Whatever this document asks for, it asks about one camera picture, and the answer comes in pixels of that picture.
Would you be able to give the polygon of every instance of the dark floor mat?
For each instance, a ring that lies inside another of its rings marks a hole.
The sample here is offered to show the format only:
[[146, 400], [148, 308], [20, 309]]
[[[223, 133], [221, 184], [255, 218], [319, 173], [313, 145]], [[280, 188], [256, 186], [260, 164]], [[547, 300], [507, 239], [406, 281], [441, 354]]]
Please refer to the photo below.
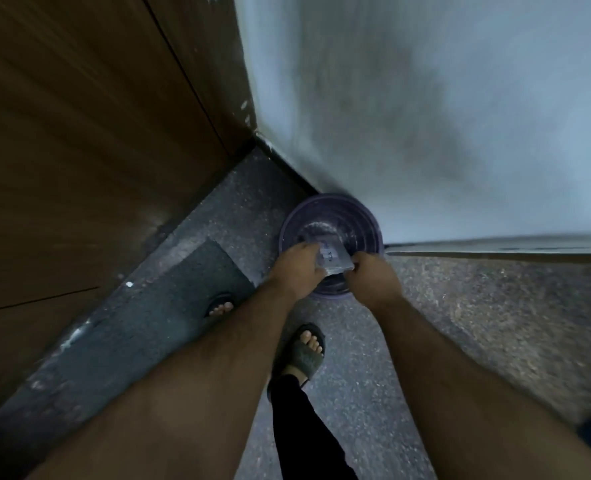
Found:
[[83, 419], [198, 338], [213, 323], [204, 318], [209, 299], [224, 290], [243, 300], [254, 287], [217, 243], [206, 241], [66, 350], [58, 369]]

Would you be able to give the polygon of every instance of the small plastic bag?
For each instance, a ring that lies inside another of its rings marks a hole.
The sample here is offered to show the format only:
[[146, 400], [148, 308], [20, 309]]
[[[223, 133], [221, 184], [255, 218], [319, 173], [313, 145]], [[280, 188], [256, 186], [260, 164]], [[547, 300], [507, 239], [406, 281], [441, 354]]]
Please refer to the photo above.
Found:
[[320, 243], [316, 266], [323, 268], [327, 276], [344, 273], [355, 268], [351, 256], [337, 235], [316, 235], [314, 240]]

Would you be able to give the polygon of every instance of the wooden door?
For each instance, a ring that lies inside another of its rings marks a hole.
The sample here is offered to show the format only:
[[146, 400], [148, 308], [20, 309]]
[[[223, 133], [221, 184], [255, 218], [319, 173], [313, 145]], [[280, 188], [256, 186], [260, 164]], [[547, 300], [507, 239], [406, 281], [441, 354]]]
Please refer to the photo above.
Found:
[[228, 158], [142, 0], [0, 0], [0, 400]]

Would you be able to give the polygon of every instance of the black pants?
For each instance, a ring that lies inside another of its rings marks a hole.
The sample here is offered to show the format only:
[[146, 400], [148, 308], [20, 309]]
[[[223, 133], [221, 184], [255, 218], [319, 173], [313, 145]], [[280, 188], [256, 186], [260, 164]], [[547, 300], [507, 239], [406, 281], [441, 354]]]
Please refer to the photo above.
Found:
[[271, 387], [273, 435], [284, 480], [354, 479], [344, 450], [314, 411], [298, 379], [286, 375]]

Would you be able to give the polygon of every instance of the brown wooden panel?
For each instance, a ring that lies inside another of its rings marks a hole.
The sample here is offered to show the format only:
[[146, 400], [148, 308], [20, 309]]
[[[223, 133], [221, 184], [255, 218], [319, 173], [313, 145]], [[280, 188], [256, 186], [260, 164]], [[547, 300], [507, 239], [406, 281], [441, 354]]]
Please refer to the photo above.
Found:
[[97, 297], [98, 291], [90, 290], [0, 310], [0, 402], [36, 369], [45, 347]]
[[229, 165], [142, 0], [0, 0], [0, 306], [115, 279]]
[[233, 0], [148, 2], [222, 142], [233, 155], [256, 128]]

